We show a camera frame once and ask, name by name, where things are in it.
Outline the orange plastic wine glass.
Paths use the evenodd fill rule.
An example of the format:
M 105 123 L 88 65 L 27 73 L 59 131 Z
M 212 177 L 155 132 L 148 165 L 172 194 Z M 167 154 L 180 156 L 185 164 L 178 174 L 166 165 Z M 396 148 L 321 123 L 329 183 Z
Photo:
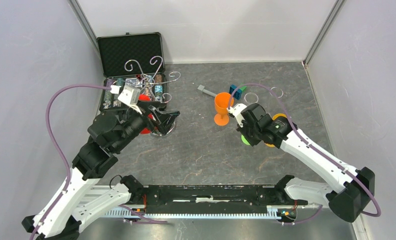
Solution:
M 233 105 L 233 103 L 229 104 L 230 97 L 231 95 L 228 92 L 221 92 L 214 98 L 214 108 L 216 110 L 214 122 L 218 126 L 226 126 L 230 121 L 228 107 Z

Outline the green plastic wine glass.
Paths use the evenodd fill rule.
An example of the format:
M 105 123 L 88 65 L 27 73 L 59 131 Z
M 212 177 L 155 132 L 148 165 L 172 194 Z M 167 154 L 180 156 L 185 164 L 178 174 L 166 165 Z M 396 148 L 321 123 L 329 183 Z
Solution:
M 242 141 L 245 145 L 247 145 L 247 146 L 250 146 L 250 145 L 251 145 L 250 142 L 248 141 L 248 139 L 246 138 L 246 136 L 245 136 L 244 134 L 241 134 L 241 141 Z

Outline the clear wine glass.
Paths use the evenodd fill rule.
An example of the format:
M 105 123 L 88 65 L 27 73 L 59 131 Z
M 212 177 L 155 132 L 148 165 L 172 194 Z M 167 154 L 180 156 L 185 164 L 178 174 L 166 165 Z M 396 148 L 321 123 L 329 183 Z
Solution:
M 244 95 L 243 100 L 244 100 L 244 102 L 245 102 L 247 105 L 251 105 L 251 104 L 258 103 L 259 97 L 258 97 L 258 95 L 257 95 L 256 93 L 254 93 L 254 92 L 248 92 L 248 93 L 246 93 L 246 94 Z
M 284 91 L 277 86 L 273 86 L 270 88 L 270 94 L 274 97 L 281 98 L 284 96 Z

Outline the yellow-orange plastic wine glass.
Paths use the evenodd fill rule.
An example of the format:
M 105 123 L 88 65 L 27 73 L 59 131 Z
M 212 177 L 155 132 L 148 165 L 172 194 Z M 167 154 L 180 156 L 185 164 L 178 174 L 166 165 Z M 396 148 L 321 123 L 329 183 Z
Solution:
M 291 126 L 285 114 L 278 113 L 272 122 L 263 131 L 263 142 L 272 148 L 280 148 L 281 143 L 287 140 L 287 135 L 291 132 Z

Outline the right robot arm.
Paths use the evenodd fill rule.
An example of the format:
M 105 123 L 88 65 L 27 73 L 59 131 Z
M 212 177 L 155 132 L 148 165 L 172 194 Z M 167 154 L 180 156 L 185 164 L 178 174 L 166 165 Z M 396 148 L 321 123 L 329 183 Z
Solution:
M 312 141 L 287 116 L 271 117 L 258 103 L 238 103 L 228 109 L 237 122 L 237 131 L 255 146 L 261 142 L 280 149 L 304 163 L 324 182 L 286 175 L 277 184 L 275 199 L 281 204 L 292 200 L 327 206 L 340 219 L 353 223 L 375 196 L 375 173 L 358 169 Z

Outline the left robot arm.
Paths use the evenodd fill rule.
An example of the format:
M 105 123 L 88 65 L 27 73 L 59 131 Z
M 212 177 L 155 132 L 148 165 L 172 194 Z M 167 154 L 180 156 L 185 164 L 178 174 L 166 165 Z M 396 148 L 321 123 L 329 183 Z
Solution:
M 69 176 L 38 214 L 26 216 L 22 226 L 36 240 L 75 240 L 91 223 L 109 210 L 144 197 L 143 185 L 132 175 L 113 188 L 81 204 L 84 196 L 117 162 L 117 155 L 144 129 L 166 135 L 180 115 L 165 111 L 153 102 L 140 102 L 125 122 L 111 112 L 99 114 L 88 128 L 89 139 L 72 161 Z

